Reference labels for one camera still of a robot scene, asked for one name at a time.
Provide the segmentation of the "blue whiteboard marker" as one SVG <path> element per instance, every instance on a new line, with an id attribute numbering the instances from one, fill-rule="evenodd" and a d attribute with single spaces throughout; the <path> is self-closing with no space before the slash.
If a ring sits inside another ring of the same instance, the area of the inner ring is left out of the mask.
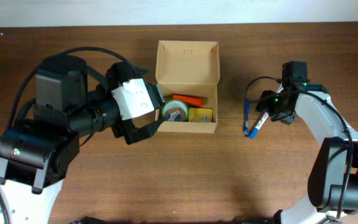
<path id="1" fill-rule="evenodd" d="M 269 117 L 269 114 L 267 112 L 263 112 L 258 117 L 257 121 L 254 123 L 253 127 L 249 131 L 248 138 L 253 139 L 263 126 L 263 124 L 266 122 L 267 118 Z"/>

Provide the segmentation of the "blue ballpoint pen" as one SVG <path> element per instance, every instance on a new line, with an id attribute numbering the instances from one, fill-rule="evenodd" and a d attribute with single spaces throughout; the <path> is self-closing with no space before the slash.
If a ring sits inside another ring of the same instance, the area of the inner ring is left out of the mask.
<path id="1" fill-rule="evenodd" d="M 243 125 L 244 136 L 249 136 L 249 102 L 246 101 L 244 104 L 244 125 Z"/>

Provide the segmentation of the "yellow sticky note pad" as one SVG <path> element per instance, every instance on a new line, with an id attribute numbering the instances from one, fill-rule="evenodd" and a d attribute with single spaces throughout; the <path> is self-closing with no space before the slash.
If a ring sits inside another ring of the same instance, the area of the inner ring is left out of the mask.
<path id="1" fill-rule="evenodd" d="M 190 108 L 188 121 L 191 123 L 211 123 L 213 111 L 210 108 Z"/>

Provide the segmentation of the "brown cardboard box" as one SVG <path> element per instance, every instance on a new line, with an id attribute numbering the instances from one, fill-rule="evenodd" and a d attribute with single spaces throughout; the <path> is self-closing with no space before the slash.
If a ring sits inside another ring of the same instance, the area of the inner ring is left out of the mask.
<path id="1" fill-rule="evenodd" d="M 166 121 L 159 132 L 214 133 L 218 125 L 219 44 L 210 41 L 160 40 L 155 77 L 166 101 L 173 95 L 203 100 L 212 110 L 208 122 Z"/>

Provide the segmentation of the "orange highlighter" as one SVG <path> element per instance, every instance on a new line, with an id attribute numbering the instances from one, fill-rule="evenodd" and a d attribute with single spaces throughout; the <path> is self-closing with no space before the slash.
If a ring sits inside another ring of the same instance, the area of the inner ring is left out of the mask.
<path id="1" fill-rule="evenodd" d="M 173 95 L 172 98 L 174 100 L 183 101 L 187 105 L 201 107 L 203 105 L 203 100 L 201 98 L 193 97 L 193 96 L 185 96 L 185 95 Z"/>

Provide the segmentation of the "small blue white card box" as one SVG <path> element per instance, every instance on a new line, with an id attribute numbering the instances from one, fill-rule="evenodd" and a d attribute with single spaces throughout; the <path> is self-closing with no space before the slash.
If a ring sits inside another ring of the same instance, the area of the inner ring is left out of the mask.
<path id="1" fill-rule="evenodd" d="M 167 119 L 168 121 L 176 122 L 176 121 L 180 121 L 180 120 L 182 119 L 182 117 L 181 117 L 180 112 L 179 112 L 178 110 L 176 110 L 176 111 L 174 111 L 174 112 L 168 114 L 168 115 L 166 116 L 166 119 Z"/>

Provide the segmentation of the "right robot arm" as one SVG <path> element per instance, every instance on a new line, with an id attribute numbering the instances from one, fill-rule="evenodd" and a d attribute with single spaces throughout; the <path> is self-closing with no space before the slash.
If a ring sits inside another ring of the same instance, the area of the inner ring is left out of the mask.
<path id="1" fill-rule="evenodd" d="M 301 118 L 320 147 L 307 194 L 277 211 L 272 223 L 340 223 L 342 217 L 357 214 L 358 132 L 334 107 L 327 89 L 310 83 L 307 64 L 284 63 L 279 89 L 265 90 L 257 111 L 287 125 Z"/>

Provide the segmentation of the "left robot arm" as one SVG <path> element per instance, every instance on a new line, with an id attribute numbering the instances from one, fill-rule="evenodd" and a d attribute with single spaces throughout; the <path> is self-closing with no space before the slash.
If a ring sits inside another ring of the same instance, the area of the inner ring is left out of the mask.
<path id="1" fill-rule="evenodd" d="M 0 223 L 47 223 L 80 147 L 111 129 L 127 144 L 151 138 L 156 120 L 133 120 L 165 104 L 157 83 L 127 61 L 105 73 L 74 55 L 48 57 L 32 72 L 36 96 L 0 137 Z"/>

